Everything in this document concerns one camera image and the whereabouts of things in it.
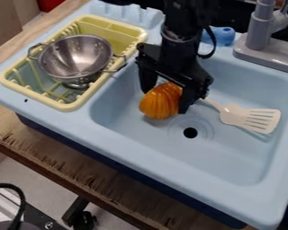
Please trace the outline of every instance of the faucet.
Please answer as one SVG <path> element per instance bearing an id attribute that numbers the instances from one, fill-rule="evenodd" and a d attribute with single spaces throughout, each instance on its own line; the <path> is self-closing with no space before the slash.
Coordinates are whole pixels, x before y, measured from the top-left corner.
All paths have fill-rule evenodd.
<path id="1" fill-rule="evenodd" d="M 233 55 L 262 66 L 288 72 L 288 42 L 271 35 L 288 26 L 288 0 L 275 11 L 275 0 L 257 0 L 247 33 L 235 43 Z"/>
<path id="2" fill-rule="evenodd" d="M 271 34 L 288 26 L 288 0 L 280 10 L 274 11 L 275 0 L 257 0 L 256 10 L 251 15 L 246 46 L 261 50 L 269 44 Z"/>

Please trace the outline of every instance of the wooden surface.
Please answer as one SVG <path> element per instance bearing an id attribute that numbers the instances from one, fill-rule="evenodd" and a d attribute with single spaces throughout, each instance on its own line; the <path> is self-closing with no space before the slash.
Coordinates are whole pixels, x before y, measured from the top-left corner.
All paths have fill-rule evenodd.
<path id="1" fill-rule="evenodd" d="M 13 0 L 0 0 L 0 46 L 22 30 Z"/>
<path id="2" fill-rule="evenodd" d="M 67 0 L 0 48 L 0 63 L 86 0 Z M 230 230 L 121 172 L 25 127 L 0 106 L 0 152 L 140 229 Z"/>

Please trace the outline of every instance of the spatula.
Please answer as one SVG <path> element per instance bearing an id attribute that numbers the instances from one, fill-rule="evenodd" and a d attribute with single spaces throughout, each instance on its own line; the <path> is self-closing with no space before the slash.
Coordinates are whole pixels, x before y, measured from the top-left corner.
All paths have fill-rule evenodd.
<path id="1" fill-rule="evenodd" d="M 258 133 L 271 133 L 281 118 L 281 112 L 276 109 L 244 109 L 234 103 L 221 105 L 209 99 L 201 101 L 217 109 L 223 123 Z"/>

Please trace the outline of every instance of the dish rack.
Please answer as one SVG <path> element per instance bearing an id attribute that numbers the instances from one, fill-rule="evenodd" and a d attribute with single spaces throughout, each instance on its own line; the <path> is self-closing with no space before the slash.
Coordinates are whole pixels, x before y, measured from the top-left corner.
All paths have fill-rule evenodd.
<path id="1" fill-rule="evenodd" d="M 45 42 L 50 43 L 61 37 L 76 34 L 94 34 L 107 39 L 115 54 L 125 57 L 112 57 L 105 68 L 119 69 L 136 52 L 136 45 L 144 42 L 148 34 L 141 28 L 96 15 L 81 15 L 58 31 Z M 42 49 L 32 54 L 38 56 Z M 36 60 L 23 56 L 6 68 L 0 75 L 0 83 L 18 93 L 44 103 L 58 111 L 74 111 L 81 107 L 109 79 L 112 73 L 101 73 L 85 91 L 68 89 L 60 81 L 43 73 Z"/>

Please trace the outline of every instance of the light blue sink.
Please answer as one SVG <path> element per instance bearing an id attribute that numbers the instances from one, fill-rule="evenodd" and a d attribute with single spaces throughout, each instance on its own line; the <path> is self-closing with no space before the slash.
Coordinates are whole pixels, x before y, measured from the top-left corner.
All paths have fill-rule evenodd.
<path id="1" fill-rule="evenodd" d="M 263 136 L 224 125 L 216 110 L 200 102 L 184 115 L 148 119 L 138 109 L 143 93 L 135 64 L 92 103 L 91 119 L 210 176 L 238 186 L 256 185 L 265 179 L 286 132 L 288 82 L 280 73 L 271 75 L 227 59 L 215 58 L 203 66 L 215 78 L 209 98 L 249 108 L 277 108 L 283 114 L 277 130 Z M 197 137 L 186 137 L 186 128 L 195 128 Z"/>
<path id="2" fill-rule="evenodd" d="M 162 15 L 128 8 L 148 30 L 149 42 L 159 43 Z M 45 40 L 80 14 L 98 13 L 116 20 L 119 6 L 89 2 L 32 44 Z M 0 66 L 0 72 L 26 53 L 19 51 Z M 209 49 L 202 45 L 202 51 Z M 219 120 L 219 113 L 197 102 L 185 115 L 167 120 L 146 119 L 138 110 L 140 91 L 134 60 L 112 77 L 83 107 L 60 112 L 0 85 L 0 103 L 114 161 L 160 181 L 184 194 L 259 229 L 274 229 L 288 201 L 288 74 L 239 59 L 232 47 L 218 48 L 201 61 L 214 77 L 209 98 L 242 107 L 277 108 L 282 118 L 270 136 Z M 186 128 L 198 135 L 187 138 Z"/>

